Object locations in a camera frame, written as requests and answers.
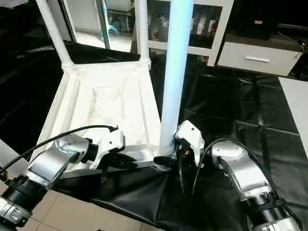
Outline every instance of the tile floor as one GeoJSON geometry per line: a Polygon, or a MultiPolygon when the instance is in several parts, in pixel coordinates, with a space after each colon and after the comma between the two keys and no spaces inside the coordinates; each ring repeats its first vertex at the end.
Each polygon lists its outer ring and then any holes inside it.
{"type": "MultiPolygon", "coordinates": [[[[98,36],[93,34],[76,32],[76,40],[78,43],[105,48],[105,44],[98,36]]],[[[109,46],[110,49],[115,51],[130,52],[131,36],[109,34],[109,46]]]]}
{"type": "MultiPolygon", "coordinates": [[[[7,188],[1,181],[0,193],[7,188]]],[[[49,191],[19,231],[163,231],[64,194],[49,191]]]]}

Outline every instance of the white tube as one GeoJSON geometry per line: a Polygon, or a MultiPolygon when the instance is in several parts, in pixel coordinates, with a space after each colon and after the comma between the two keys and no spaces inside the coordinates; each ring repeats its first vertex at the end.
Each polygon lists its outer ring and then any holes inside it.
{"type": "Polygon", "coordinates": [[[174,134],[178,127],[193,17],[193,2],[193,0],[171,0],[159,155],[173,155],[174,134]]]}
{"type": "Polygon", "coordinates": [[[140,32],[140,61],[149,65],[151,69],[151,60],[149,57],[149,35],[148,35],[148,4],[147,0],[138,1],[139,32],[140,32]]]}
{"type": "Polygon", "coordinates": [[[46,27],[49,31],[49,34],[51,36],[51,39],[53,41],[53,44],[61,59],[62,68],[66,69],[66,68],[74,67],[75,65],[73,61],[71,60],[71,58],[69,57],[67,49],[64,45],[64,42],[62,40],[62,37],[60,35],[56,22],[54,21],[54,18],[50,12],[50,9],[48,7],[46,0],[36,0],[36,1],[39,6],[38,8],[40,10],[40,13],[43,16],[46,27]]]}

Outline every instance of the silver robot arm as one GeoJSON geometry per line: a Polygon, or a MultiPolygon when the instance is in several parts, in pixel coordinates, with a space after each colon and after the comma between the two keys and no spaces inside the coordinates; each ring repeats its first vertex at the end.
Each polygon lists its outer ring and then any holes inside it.
{"type": "MultiPolygon", "coordinates": [[[[200,130],[188,120],[179,125],[175,138],[191,148],[197,166],[202,160],[200,148],[204,141],[200,130]]],[[[277,190],[269,182],[261,162],[235,140],[223,139],[210,148],[214,165],[226,171],[244,207],[253,231],[300,231],[300,221],[294,219],[277,190]]]]}
{"type": "Polygon", "coordinates": [[[253,231],[300,231],[286,210],[285,201],[273,190],[246,149],[232,141],[222,141],[213,145],[211,154],[214,165],[226,171],[253,231]]]}
{"type": "Polygon", "coordinates": [[[23,174],[5,182],[9,187],[0,196],[0,231],[23,227],[32,216],[32,210],[53,188],[69,164],[74,167],[81,164],[69,172],[70,177],[92,175],[91,171],[101,173],[96,168],[103,156],[124,148],[124,136],[119,130],[104,136],[99,145],[76,134],[55,140],[49,149],[39,153],[30,162],[23,174]]]}

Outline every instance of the black fabric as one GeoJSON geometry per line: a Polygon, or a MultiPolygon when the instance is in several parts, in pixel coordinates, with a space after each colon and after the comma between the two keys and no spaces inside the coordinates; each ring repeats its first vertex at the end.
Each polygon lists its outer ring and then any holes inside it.
{"type": "MultiPolygon", "coordinates": [[[[83,45],[67,48],[78,64],[139,58],[83,45]]],[[[19,152],[35,145],[62,76],[55,51],[23,54],[16,58],[18,65],[11,64],[0,77],[0,138],[19,152]]],[[[160,114],[164,67],[164,57],[153,57],[150,74],[160,114]]],[[[207,143],[232,137],[252,149],[271,169],[282,196],[308,229],[308,160],[277,77],[188,60],[180,109],[180,121],[185,119],[201,130],[207,143]]],[[[185,172],[188,182],[195,171],[191,167],[185,172]]],[[[177,171],[135,169],[110,173],[105,184],[99,182],[99,176],[62,180],[56,190],[164,230],[248,230],[234,189],[209,159],[191,201],[181,195],[177,171]]]]}

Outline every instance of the black mat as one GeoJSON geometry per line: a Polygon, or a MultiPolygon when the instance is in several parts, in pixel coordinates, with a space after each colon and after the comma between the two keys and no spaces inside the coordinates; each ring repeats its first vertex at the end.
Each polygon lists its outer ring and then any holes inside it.
{"type": "MultiPolygon", "coordinates": [[[[82,45],[68,50],[77,64],[138,59],[82,45]]],[[[0,77],[0,138],[22,152],[36,143],[62,74],[54,51],[24,53],[16,63],[0,77]]],[[[161,113],[163,57],[153,58],[151,78],[161,113]]],[[[184,82],[180,120],[193,122],[206,142],[232,137],[251,148],[308,229],[308,160],[278,78],[189,60],[184,82]]],[[[194,171],[186,172],[188,179],[194,171]]],[[[56,190],[165,230],[247,230],[235,191],[210,160],[191,201],[183,199],[173,171],[145,168],[109,174],[106,184],[98,181],[99,176],[62,181],[56,190]]]]}

